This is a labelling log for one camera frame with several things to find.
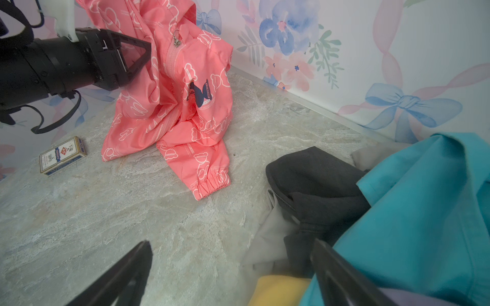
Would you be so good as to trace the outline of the light grey cloth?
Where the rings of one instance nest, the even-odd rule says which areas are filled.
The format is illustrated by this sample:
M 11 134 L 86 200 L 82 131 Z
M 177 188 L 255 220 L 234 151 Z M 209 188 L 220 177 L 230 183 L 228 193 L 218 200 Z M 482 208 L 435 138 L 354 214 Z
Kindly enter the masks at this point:
M 366 175 L 384 159 L 408 146 L 404 143 L 386 142 L 365 147 L 352 153 L 351 165 Z M 266 275 L 296 277 L 290 268 L 283 239 L 297 228 L 297 222 L 279 206 L 271 187 L 267 195 L 269 208 L 242 261 L 245 275 L 251 283 Z

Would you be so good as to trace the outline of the teal cloth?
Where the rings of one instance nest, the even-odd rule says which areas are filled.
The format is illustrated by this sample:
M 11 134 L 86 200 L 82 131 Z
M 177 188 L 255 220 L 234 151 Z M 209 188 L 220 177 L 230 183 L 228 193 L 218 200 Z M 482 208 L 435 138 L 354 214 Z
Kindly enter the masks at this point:
M 370 209 L 334 250 L 378 287 L 489 304 L 489 144 L 439 133 L 390 155 L 358 187 Z

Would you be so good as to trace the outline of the purple cloth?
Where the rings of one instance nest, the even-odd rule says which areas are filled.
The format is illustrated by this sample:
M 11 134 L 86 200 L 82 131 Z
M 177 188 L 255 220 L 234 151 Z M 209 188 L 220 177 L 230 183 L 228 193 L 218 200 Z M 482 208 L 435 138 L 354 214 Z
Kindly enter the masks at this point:
M 400 306 L 458 306 L 452 302 L 399 289 L 380 288 L 380 291 Z

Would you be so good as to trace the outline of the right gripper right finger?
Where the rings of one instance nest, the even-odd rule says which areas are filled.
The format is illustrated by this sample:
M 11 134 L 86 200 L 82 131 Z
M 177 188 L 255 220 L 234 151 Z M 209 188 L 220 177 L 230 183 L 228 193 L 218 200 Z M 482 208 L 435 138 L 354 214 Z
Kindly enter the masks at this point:
M 324 241 L 314 242 L 311 263 L 325 305 L 395 304 Z

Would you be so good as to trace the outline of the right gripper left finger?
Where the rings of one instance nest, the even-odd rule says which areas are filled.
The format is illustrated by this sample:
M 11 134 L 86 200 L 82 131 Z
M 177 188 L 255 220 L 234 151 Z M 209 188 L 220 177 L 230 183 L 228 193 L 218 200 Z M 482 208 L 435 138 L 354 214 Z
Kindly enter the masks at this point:
M 139 306 L 152 262 L 150 242 L 141 241 L 68 305 Z

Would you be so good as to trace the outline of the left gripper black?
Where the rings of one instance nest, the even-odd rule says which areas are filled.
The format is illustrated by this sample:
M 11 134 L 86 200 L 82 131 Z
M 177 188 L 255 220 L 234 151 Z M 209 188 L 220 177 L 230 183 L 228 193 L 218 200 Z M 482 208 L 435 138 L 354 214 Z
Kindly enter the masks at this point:
M 95 85 L 113 91 L 130 84 L 151 58 L 152 44 L 108 30 L 78 29 L 68 38 L 35 39 L 1 51 L 1 109 L 48 96 L 70 96 Z

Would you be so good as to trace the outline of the pink printed jacket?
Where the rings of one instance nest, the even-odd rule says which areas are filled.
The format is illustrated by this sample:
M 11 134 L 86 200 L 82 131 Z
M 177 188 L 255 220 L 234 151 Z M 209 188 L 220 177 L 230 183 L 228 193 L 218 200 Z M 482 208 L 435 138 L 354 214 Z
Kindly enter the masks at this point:
M 201 200 L 230 184 L 223 137 L 232 121 L 233 48 L 200 29 L 192 1 L 81 1 L 99 29 L 144 40 L 151 58 L 116 101 L 104 161 L 155 145 Z

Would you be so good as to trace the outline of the dark grey cloth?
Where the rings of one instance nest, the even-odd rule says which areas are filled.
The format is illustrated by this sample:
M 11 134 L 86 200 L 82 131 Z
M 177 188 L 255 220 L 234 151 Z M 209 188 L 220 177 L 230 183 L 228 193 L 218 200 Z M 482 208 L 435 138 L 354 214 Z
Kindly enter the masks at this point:
M 282 156 L 265 173 L 279 206 L 297 222 L 283 239 L 292 273 L 310 278 L 314 242 L 334 246 L 370 210 L 356 184 L 365 173 L 317 147 Z

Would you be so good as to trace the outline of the small card box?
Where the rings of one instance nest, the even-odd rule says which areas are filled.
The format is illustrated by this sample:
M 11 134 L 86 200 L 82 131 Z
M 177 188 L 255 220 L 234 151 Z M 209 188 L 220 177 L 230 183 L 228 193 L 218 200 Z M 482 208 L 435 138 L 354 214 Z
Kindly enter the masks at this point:
M 40 173 L 51 176 L 87 156 L 83 140 L 77 136 L 40 154 Z

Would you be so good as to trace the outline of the yellow cloth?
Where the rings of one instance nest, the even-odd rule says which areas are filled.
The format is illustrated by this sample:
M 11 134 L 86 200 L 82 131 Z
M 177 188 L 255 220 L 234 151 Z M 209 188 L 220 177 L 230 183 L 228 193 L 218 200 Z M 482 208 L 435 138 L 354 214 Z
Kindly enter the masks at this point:
M 285 275 L 267 275 L 259 278 L 248 306 L 297 306 L 311 279 Z

